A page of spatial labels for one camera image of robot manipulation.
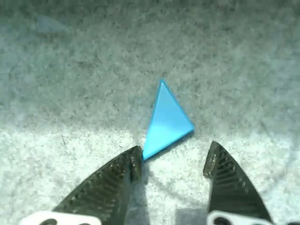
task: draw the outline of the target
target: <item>textured surface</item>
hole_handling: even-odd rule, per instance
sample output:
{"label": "textured surface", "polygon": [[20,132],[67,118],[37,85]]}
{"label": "textured surface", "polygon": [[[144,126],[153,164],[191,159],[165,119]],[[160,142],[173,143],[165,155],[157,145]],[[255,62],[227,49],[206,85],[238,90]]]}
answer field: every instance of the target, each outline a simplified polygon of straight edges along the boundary
{"label": "textured surface", "polygon": [[159,78],[195,135],[149,162],[127,224],[203,220],[212,140],[239,162],[276,223],[300,220],[298,6],[78,2],[0,7],[1,224],[52,209],[142,145]]}

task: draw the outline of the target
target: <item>screw hole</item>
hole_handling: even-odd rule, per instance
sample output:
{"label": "screw hole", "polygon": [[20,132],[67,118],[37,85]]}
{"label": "screw hole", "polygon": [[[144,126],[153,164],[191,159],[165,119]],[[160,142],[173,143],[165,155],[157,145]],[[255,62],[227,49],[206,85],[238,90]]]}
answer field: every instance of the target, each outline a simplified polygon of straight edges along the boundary
{"label": "screw hole", "polygon": [[223,218],[223,217],[217,217],[214,220],[215,225],[231,225],[228,219]]}
{"label": "screw hole", "polygon": [[40,223],[40,225],[57,225],[56,219],[48,219]]}

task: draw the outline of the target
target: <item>blue triangle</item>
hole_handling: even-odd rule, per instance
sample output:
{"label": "blue triangle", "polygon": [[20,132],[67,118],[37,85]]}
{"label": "blue triangle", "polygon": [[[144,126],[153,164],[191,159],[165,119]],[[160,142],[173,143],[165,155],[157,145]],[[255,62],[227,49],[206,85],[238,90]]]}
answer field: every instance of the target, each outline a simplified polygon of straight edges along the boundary
{"label": "blue triangle", "polygon": [[166,83],[160,80],[154,112],[146,136],[143,159],[146,160],[194,130]]}

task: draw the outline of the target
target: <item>triangular object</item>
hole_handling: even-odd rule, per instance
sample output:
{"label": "triangular object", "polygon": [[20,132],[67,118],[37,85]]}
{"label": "triangular object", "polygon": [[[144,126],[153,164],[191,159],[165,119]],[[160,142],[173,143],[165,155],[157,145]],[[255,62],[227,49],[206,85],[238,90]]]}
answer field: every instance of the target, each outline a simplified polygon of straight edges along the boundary
{"label": "triangular object", "polygon": [[160,80],[154,112],[146,136],[143,159],[146,160],[194,130],[166,83]]}

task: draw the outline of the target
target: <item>carpet floor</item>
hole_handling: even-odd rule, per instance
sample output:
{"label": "carpet floor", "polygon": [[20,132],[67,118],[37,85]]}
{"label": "carpet floor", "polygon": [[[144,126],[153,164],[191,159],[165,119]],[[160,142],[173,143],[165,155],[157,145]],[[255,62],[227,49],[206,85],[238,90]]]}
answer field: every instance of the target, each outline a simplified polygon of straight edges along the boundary
{"label": "carpet floor", "polygon": [[299,6],[54,2],[0,9],[0,224],[142,146],[160,78],[195,133],[146,163],[126,223],[205,223],[212,140],[276,224],[300,220]]}

